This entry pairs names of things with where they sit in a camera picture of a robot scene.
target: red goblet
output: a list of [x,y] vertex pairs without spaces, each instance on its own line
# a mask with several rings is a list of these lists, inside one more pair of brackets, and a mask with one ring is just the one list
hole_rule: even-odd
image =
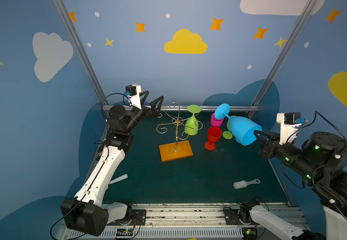
[[207,134],[208,142],[204,144],[205,148],[210,151],[214,150],[216,147],[215,142],[219,141],[221,134],[220,128],[210,127]]

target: robotic arm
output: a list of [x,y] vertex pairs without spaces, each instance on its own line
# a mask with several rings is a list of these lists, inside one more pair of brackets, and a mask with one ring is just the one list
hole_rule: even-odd
[[[337,129],[320,113],[316,113]],[[280,134],[254,132],[261,146],[259,155],[264,159],[276,157],[298,173],[303,182],[307,181],[307,185],[313,187],[312,190],[324,206],[327,239],[347,240],[347,173],[343,171],[347,165],[347,141],[345,137],[343,139],[329,132],[315,132],[299,149],[293,145],[297,133],[295,127],[304,121],[300,113],[278,113]],[[239,217],[244,223],[261,224],[282,240],[325,239],[321,238],[322,235],[292,226],[271,214],[255,200],[241,205]]]
[[97,158],[97,165],[74,198],[66,198],[61,205],[67,228],[99,236],[107,223],[119,219],[127,223],[131,219],[131,204],[115,202],[107,210],[100,206],[115,170],[132,145],[132,129],[144,116],[161,117],[163,96],[153,100],[151,108],[147,108],[143,104],[148,94],[148,91],[142,92],[138,84],[128,85],[125,95],[129,96],[133,108],[127,112],[123,106],[115,105],[109,110],[106,121],[111,131],[98,150],[102,153]]

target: white handle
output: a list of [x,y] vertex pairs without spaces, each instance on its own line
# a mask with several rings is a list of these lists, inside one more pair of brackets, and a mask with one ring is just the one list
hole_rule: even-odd
[[254,179],[254,180],[252,180],[252,181],[247,182],[247,185],[250,185],[250,184],[259,184],[259,183],[260,183],[260,180]]
[[109,184],[113,184],[115,182],[119,182],[121,180],[125,180],[128,178],[128,174],[121,175],[120,177],[115,178],[114,180],[111,180]]

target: blue cup bowl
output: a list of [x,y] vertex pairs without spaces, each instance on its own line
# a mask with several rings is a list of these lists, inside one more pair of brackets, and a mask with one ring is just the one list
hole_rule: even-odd
[[232,134],[235,136],[236,141],[243,146],[250,145],[256,140],[253,132],[255,130],[261,131],[261,126],[245,117],[229,118],[229,127]]

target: orange star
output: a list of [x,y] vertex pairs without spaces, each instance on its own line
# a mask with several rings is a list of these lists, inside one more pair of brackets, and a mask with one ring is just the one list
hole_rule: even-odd
[[145,33],[145,31],[144,31],[144,26],[145,25],[146,25],[145,23],[142,23],[142,24],[136,23],[136,26],[137,26],[136,31],[142,31],[142,32]]
[[216,29],[220,31],[220,24],[224,21],[224,19],[217,20],[216,18],[213,18],[212,26],[209,30]]
[[259,28],[259,29],[257,30],[257,34],[256,34],[253,38],[261,38],[261,39],[263,39],[264,33],[266,33],[266,31],[268,31],[268,29],[269,29],[269,28],[267,28],[267,29],[261,29],[261,28]]
[[331,23],[335,20],[335,17],[339,15],[341,12],[336,11],[336,9],[332,9],[332,12],[328,17],[325,18],[325,20],[329,20]]
[[75,12],[70,13],[70,17],[72,21],[77,22],[75,18]]

